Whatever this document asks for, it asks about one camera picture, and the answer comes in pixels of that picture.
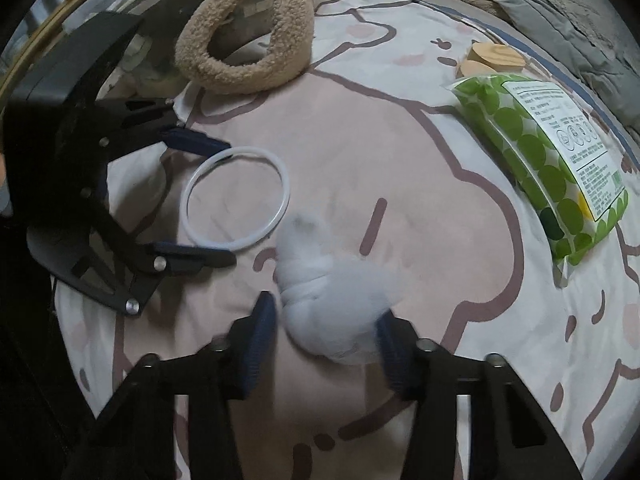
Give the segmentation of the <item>clear plastic storage bin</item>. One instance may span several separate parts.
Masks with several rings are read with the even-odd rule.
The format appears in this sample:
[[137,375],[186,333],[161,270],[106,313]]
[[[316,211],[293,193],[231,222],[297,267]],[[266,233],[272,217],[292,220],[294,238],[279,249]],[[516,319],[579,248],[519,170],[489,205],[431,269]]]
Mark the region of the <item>clear plastic storage bin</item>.
[[176,96],[190,81],[175,63],[175,45],[184,25],[203,0],[86,0],[64,18],[53,40],[44,44],[61,51],[77,40],[79,47],[62,59],[78,67],[92,44],[114,44],[124,50],[104,68],[104,81],[120,70],[138,96]]

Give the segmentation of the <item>grey blue duvet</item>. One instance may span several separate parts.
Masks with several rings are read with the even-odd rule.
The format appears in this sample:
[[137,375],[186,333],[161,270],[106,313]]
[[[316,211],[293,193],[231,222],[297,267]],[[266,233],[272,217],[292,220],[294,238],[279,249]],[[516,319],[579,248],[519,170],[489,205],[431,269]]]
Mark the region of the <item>grey blue duvet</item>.
[[639,45],[610,0],[485,0],[639,132]]

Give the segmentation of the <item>wooden comb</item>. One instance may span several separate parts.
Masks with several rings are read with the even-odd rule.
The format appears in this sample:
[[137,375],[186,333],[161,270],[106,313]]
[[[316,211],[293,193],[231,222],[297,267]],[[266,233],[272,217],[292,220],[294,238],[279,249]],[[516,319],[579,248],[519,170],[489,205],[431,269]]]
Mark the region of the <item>wooden comb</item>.
[[469,50],[468,59],[481,62],[497,72],[519,72],[526,66],[526,59],[518,50],[505,44],[489,42],[474,42]]

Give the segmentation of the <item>green dotted wipes pack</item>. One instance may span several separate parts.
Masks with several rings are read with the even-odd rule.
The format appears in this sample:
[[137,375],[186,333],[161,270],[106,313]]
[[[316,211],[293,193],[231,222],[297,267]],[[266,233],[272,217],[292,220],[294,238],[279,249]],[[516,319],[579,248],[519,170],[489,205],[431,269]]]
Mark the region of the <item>green dotted wipes pack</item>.
[[555,82],[490,74],[461,78],[450,91],[534,206],[553,260],[578,266],[629,202],[596,128]]

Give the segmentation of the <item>beige fleece slipper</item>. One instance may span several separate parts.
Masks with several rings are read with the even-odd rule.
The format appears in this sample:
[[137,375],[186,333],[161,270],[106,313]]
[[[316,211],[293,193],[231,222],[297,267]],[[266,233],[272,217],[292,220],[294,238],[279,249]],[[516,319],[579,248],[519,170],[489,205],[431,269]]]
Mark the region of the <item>beige fleece slipper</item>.
[[208,91],[251,94],[306,70],[312,0],[203,0],[175,45],[178,70]]

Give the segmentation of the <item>white cloth bundle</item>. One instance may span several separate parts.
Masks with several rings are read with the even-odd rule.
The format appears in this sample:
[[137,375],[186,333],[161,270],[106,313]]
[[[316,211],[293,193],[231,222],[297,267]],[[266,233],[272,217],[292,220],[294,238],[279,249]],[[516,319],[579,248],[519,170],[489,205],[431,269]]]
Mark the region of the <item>white cloth bundle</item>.
[[299,349],[342,365],[378,362],[376,321],[400,301],[395,274],[337,257],[334,238],[313,214],[289,214],[277,234],[282,322]]

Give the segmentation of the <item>round wooden piece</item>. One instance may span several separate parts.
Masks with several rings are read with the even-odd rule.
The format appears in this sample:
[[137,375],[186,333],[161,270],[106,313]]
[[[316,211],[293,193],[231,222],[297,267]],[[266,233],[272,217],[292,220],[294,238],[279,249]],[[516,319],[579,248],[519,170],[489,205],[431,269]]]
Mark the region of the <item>round wooden piece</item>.
[[483,76],[495,73],[497,73],[497,71],[491,66],[474,60],[464,60],[457,67],[458,78]]

